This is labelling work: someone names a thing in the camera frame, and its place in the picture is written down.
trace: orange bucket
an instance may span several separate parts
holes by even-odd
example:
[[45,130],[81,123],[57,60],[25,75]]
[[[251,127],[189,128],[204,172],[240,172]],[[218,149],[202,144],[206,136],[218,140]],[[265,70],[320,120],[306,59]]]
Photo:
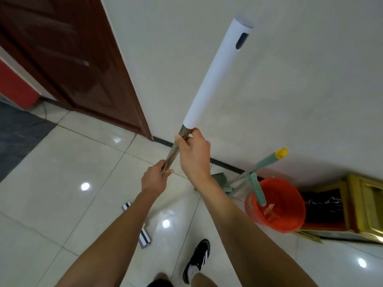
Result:
[[306,217],[306,206],[298,189],[280,178],[266,178],[261,186],[266,205],[260,206],[254,193],[247,196],[245,210],[256,223],[271,227],[281,233],[298,230]]

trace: white handle grip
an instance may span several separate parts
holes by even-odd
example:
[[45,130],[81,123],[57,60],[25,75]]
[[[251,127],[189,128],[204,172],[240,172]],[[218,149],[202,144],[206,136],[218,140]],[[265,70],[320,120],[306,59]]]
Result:
[[246,22],[243,21],[240,23],[237,19],[233,19],[231,22],[209,70],[199,87],[197,95],[185,116],[184,126],[186,128],[193,129],[196,126],[199,117],[213,98],[218,86],[249,35],[252,26],[243,25],[245,23]]

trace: wooden door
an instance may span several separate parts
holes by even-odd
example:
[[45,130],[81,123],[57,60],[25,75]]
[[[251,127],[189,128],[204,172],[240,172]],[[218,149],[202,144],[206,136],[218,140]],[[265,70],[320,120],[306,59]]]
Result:
[[152,139],[100,0],[0,0],[0,30],[55,97]]

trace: forearm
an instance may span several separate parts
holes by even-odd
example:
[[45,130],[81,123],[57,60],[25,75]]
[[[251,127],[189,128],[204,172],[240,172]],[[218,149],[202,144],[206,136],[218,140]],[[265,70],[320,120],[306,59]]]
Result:
[[243,287],[316,286],[299,265],[251,222],[215,181],[197,189]]
[[151,193],[141,192],[132,205],[74,262],[57,286],[119,286],[155,200],[156,196]]

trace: white wall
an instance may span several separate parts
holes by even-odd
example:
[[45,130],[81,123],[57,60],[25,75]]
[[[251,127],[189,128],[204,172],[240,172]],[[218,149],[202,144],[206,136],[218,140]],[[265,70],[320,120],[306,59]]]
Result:
[[42,87],[16,60],[10,56],[4,48],[0,46],[0,59],[18,74],[27,84],[29,84],[41,96],[56,100],[45,88]]
[[233,18],[255,23],[199,124],[240,168],[383,179],[383,0],[103,0],[154,136],[174,140]]

